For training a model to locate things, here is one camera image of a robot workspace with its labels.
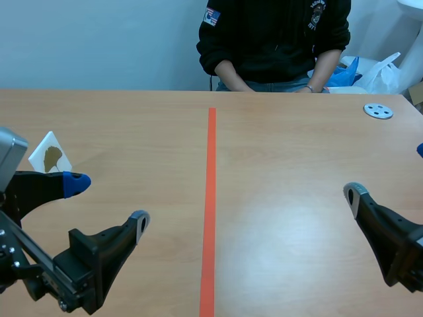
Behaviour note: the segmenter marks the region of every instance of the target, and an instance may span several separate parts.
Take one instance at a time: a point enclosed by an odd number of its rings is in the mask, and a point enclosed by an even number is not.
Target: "person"
[[[350,42],[350,10],[351,0],[209,0],[200,63],[218,91],[322,92]]]

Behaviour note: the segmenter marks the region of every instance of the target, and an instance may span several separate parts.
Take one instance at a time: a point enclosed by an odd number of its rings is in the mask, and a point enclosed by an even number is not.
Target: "white plastic bag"
[[[353,86],[362,87],[369,94],[399,94],[401,70],[392,62],[396,60],[401,53],[395,53],[384,61],[374,65],[367,73],[363,75]]]

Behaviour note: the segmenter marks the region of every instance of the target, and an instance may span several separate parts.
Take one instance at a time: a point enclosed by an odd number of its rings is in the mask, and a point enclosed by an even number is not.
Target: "flag patch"
[[[216,26],[217,20],[219,20],[220,12],[213,10],[209,7],[206,8],[206,13],[204,15],[204,22],[212,26]]]

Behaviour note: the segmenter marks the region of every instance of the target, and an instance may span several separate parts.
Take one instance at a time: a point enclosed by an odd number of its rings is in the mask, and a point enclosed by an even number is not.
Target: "hand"
[[[239,90],[236,90],[236,91],[241,91],[241,92],[255,92],[254,90],[252,90],[250,87],[248,87],[248,86],[246,86],[246,87],[243,87],[243,88],[241,88],[241,89],[239,89]]]
[[[312,94],[313,92],[311,91],[310,88],[304,87],[304,88],[297,90],[295,93],[297,93],[297,94]]]

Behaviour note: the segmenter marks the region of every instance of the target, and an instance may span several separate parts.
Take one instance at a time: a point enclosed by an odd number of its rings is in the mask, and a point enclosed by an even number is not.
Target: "screw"
[[[62,309],[64,312],[67,311],[67,304],[65,302],[63,302],[63,300],[59,300],[59,307],[60,309]]]
[[[47,286],[47,285],[48,285],[48,281],[47,281],[47,279],[46,279],[44,276],[41,276],[41,281],[42,281],[42,283],[43,283],[45,286]]]

